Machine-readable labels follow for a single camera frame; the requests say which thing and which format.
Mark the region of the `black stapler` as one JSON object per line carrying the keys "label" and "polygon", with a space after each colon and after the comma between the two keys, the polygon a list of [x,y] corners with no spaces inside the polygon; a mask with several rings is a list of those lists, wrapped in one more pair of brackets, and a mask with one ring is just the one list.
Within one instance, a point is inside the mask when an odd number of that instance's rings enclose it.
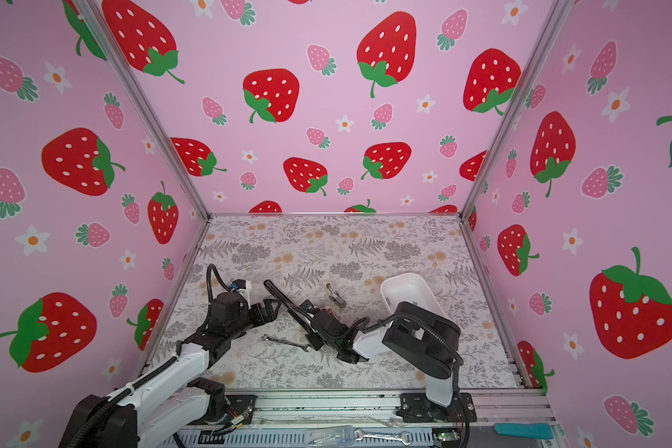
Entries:
{"label": "black stapler", "polygon": [[304,329],[306,339],[309,345],[315,350],[319,351],[324,342],[321,337],[312,329],[310,323],[307,319],[304,319],[302,315],[297,310],[297,307],[294,305],[291,300],[280,290],[271,280],[265,280],[263,282],[265,289],[281,304],[287,308],[289,315]]}

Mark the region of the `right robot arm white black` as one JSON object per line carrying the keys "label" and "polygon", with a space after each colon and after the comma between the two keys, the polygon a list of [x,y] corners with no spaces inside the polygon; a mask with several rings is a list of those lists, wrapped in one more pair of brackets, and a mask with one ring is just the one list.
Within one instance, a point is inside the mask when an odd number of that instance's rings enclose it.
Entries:
{"label": "right robot arm white black", "polygon": [[458,352],[461,329],[453,321],[426,309],[401,302],[396,311],[371,323],[369,317],[347,326],[326,308],[311,302],[298,307],[310,328],[338,360],[367,362],[386,352],[394,353],[426,376],[426,394],[419,404],[404,402],[397,415],[410,423],[466,421],[468,403],[460,397]]}

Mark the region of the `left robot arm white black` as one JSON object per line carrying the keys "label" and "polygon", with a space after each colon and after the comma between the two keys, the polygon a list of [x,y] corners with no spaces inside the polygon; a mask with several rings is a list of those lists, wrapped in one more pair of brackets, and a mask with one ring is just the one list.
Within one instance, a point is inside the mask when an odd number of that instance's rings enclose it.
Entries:
{"label": "left robot arm white black", "polygon": [[220,294],[207,294],[205,321],[175,346],[158,367],[111,394],[83,399],[72,412],[62,447],[156,447],[194,422],[215,423],[221,431],[245,419],[229,403],[224,384],[205,378],[249,330],[276,320],[276,299],[252,304],[250,283],[234,280]]}

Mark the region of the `white plastic tray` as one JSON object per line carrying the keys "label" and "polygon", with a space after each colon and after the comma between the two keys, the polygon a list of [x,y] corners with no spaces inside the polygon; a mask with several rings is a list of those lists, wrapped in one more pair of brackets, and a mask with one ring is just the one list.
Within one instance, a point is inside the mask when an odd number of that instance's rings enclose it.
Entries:
{"label": "white plastic tray", "polygon": [[390,315],[408,315],[429,324],[434,324],[437,319],[446,319],[442,306],[419,274],[406,273],[386,278],[380,292]]}

